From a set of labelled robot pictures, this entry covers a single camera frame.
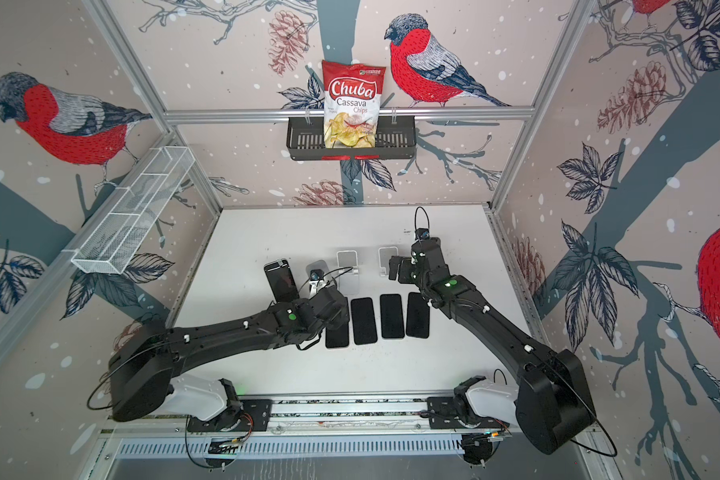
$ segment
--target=white wire mesh basket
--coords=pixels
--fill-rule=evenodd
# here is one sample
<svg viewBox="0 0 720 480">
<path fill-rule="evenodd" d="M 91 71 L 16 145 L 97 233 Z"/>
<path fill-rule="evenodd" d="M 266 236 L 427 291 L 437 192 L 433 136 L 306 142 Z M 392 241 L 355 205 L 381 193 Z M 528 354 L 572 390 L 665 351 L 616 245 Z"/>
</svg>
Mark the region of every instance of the white wire mesh basket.
<svg viewBox="0 0 720 480">
<path fill-rule="evenodd" d="M 173 197 L 195 158 L 187 147 L 162 147 L 96 230 L 72 263 L 86 274 L 122 274 Z"/>
</svg>

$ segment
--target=gray floor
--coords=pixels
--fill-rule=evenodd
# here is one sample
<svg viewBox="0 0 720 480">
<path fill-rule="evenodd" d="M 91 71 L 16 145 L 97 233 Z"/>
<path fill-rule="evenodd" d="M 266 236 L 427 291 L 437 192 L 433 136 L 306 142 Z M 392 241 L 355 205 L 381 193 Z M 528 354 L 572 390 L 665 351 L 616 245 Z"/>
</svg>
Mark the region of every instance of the gray floor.
<svg viewBox="0 0 720 480">
<path fill-rule="evenodd" d="M 502 442 L 485 469 L 470 468 L 461 456 L 298 458 L 291 460 L 239 460 L 225 472 L 204 472 L 189 459 L 121 460 L 108 480 L 589 480 L 578 447 L 568 444 L 553 455 L 538 452 L 522 435 Z"/>
</svg>

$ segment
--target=white tabletop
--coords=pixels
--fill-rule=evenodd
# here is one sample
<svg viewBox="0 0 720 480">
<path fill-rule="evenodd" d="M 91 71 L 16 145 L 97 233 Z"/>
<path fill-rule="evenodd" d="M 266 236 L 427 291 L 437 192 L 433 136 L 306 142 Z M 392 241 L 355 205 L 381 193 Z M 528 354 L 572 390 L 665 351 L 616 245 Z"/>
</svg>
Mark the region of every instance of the white tabletop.
<svg viewBox="0 0 720 480">
<path fill-rule="evenodd" d="M 528 327 L 480 205 L 427 206 L 432 236 L 452 274 L 474 283 L 515 325 Z M 428 339 L 381 336 L 379 296 L 399 293 L 406 310 L 411 285 L 379 275 L 378 249 L 396 246 L 410 254 L 414 206 L 224 210 L 184 300 L 176 326 L 201 326 L 264 310 L 273 299 L 265 264 L 287 258 L 297 285 L 305 268 L 325 260 L 333 269 L 336 252 L 356 250 L 359 294 L 373 298 L 378 341 L 328 350 L 324 341 L 300 352 L 295 346 L 246 352 L 192 370 L 206 379 L 226 378 L 240 395 L 450 390 L 474 375 L 491 378 L 506 368 L 465 328 L 432 309 Z M 419 226 L 425 218 L 419 213 Z"/>
</svg>

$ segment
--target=black plastic shelf basket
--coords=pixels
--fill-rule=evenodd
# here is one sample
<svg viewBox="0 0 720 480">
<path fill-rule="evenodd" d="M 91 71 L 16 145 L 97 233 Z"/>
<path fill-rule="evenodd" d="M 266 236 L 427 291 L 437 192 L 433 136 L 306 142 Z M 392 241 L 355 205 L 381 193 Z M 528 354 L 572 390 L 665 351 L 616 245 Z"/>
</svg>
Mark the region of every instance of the black plastic shelf basket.
<svg viewBox="0 0 720 480">
<path fill-rule="evenodd" d="M 322 136 L 323 117 L 291 117 L 286 145 L 293 160 L 408 160 L 416 154 L 416 129 L 412 115 L 378 118 L 374 148 L 326 148 Z"/>
</svg>

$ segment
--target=red and white chip bag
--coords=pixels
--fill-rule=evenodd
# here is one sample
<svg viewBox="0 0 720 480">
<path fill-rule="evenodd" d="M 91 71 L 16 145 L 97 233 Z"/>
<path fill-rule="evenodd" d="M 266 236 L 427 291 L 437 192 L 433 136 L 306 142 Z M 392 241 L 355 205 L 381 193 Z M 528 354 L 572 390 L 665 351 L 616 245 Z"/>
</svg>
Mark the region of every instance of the red and white chip bag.
<svg viewBox="0 0 720 480">
<path fill-rule="evenodd" d="M 327 148 L 376 146 L 385 70 L 323 61 L 322 81 L 326 86 L 323 136 Z"/>
</svg>

